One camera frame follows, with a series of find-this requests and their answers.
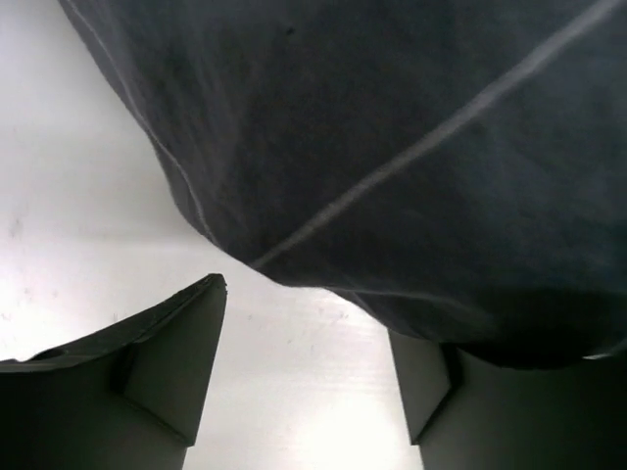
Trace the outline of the dark grey checked pillowcase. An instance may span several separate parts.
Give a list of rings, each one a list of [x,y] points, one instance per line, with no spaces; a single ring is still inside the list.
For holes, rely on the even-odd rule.
[[[267,278],[508,367],[626,347],[622,1],[65,1]]]

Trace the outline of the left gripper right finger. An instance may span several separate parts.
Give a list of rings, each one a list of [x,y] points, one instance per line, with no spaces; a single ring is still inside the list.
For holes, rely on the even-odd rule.
[[[424,468],[625,468],[625,356],[519,371],[396,333],[389,339]]]

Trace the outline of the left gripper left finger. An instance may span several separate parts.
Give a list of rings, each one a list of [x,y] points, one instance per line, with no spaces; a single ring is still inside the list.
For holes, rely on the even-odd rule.
[[[208,275],[73,342],[1,364],[1,465],[161,470],[195,445],[226,284]]]

